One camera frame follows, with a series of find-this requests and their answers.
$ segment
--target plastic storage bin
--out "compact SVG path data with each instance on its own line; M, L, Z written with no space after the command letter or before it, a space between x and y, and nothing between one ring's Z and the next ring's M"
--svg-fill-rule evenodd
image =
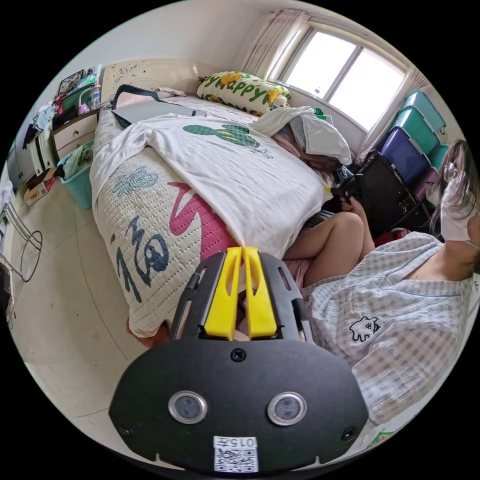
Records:
M93 147L94 141L88 141L85 143L87 147ZM64 156L59 162L58 165L63 165L70 155L73 152L70 152L68 155ZM90 166L84 168L82 171L76 173L72 178L68 180L63 180L60 178L60 181L65 185L70 192L71 196L75 199L81 209L88 210L92 208L92 185L90 183Z
M428 155L428 159L430 160L431 166L434 169L437 169L438 171L440 171L440 167L442 166L442 163L444 161L444 158L445 158L445 155L447 154L448 149L449 149L448 145L441 143L440 145L437 145L430 152L430 155Z
M414 90L403 102L402 109L406 107L417 109L430 124L434 132L439 132L445 128L445 120L422 91Z
M394 165L406 184L414 182L431 166L428 157L417 149L408 133L399 127L390 131L380 153Z
M405 130L425 155L440 144L437 134L425 122L420 112L412 106L398 112L394 126Z
M412 187L413 194L417 200L423 200L427 195L428 190L437 183L439 178L438 171L433 167L429 168L424 174L422 174Z

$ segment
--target face mask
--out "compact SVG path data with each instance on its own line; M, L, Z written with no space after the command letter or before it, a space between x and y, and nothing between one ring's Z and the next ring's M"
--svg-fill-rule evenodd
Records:
M443 193L440 205L440 228L441 236L444 240L452 240L455 242L466 242L467 244L480 250L480 247L471 242L468 223L475 215L480 215L480 212L474 208L468 216L466 213L470 210L468 205L464 210L455 209L452 205L452 198L455 196L459 182L457 179L450 181Z

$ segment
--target tiled floor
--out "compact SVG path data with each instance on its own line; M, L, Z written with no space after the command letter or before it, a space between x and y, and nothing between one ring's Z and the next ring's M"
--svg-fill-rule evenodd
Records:
M17 211L31 231L43 235L31 280L14 276L10 327L25 365L81 431L143 460L127 449L108 418L120 376L145 348L126 332L128 305L92 211L81 210L59 181L30 208ZM24 245L15 232L11 259L16 266ZM28 246L24 270L35 263L35 255Z

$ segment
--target cardboard box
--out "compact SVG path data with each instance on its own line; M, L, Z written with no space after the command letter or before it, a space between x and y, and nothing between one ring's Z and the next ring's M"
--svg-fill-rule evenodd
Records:
M23 203L31 207L36 201L44 197L52 188L52 185L55 182L55 173L56 168L50 168L46 171L46 174L43 175L40 183L35 186L30 186L23 196Z

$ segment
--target screw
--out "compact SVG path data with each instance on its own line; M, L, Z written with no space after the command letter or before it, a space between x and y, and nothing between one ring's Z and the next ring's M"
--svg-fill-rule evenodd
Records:
M349 442L352 440L357 433L357 429L354 426L351 426L350 428L347 428L342 434L341 434L341 439L344 442Z
M247 358L247 353L242 348L234 348L230 353L230 358L234 362L243 362Z
M134 435L134 431L129 426L118 427L118 432L122 437L125 437L127 439L129 439L130 437L133 437Z

